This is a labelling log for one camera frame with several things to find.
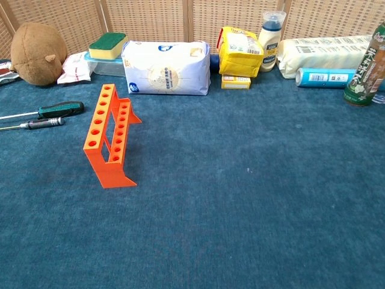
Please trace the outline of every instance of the plush toy ear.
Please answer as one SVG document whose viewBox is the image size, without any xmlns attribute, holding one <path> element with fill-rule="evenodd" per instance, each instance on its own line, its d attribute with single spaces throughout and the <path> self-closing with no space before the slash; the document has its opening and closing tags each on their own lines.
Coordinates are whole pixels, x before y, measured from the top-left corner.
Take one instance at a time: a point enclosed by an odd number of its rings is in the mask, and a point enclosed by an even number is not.
<svg viewBox="0 0 385 289">
<path fill-rule="evenodd" d="M 53 62 L 56 58 L 55 54 L 45 56 L 47 62 Z"/>
</svg>

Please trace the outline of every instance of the sponge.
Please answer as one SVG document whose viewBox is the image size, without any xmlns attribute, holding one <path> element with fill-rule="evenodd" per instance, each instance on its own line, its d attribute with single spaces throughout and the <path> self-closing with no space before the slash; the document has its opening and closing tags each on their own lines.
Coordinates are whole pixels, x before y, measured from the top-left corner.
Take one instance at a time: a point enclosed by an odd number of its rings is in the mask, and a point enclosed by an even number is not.
<svg viewBox="0 0 385 289">
<path fill-rule="evenodd" d="M 124 33 L 107 32 L 92 43 L 89 47 L 90 56 L 97 59 L 113 60 L 122 52 L 122 47 L 127 42 Z"/>
</svg>

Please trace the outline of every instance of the green screwdriver handle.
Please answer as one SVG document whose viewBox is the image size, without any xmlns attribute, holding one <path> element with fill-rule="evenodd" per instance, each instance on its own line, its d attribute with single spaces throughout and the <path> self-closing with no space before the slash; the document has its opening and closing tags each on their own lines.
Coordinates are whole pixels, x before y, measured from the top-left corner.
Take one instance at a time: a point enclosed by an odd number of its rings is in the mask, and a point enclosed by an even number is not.
<svg viewBox="0 0 385 289">
<path fill-rule="evenodd" d="M 54 117 L 66 117 L 79 114 L 84 111 L 84 104 L 81 101 L 66 101 L 50 107 L 39 107 L 39 119 L 51 119 Z"/>
</svg>

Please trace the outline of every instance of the green bottle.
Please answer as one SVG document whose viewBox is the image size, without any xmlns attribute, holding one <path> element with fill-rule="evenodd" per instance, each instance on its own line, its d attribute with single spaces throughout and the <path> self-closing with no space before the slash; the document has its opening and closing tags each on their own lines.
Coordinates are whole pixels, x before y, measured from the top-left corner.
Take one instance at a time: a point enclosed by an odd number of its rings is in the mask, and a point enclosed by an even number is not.
<svg viewBox="0 0 385 289">
<path fill-rule="evenodd" d="M 385 22 L 374 31 L 372 40 L 343 97 L 354 105 L 369 105 L 385 78 Z"/>
</svg>

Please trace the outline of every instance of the orange test tube rack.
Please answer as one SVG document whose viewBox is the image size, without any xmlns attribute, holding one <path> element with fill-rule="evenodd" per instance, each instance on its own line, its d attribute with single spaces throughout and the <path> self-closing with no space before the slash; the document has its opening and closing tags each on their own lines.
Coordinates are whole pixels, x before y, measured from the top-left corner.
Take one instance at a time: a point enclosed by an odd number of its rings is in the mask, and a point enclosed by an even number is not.
<svg viewBox="0 0 385 289">
<path fill-rule="evenodd" d="M 115 120 L 112 144 L 106 136 L 110 114 Z M 118 98 L 114 84 L 104 84 L 88 130 L 83 150 L 103 188 L 137 185 L 123 170 L 130 123 L 141 123 L 134 114 L 129 98 Z M 102 155 L 103 144 L 109 152 L 108 161 Z"/>
</svg>

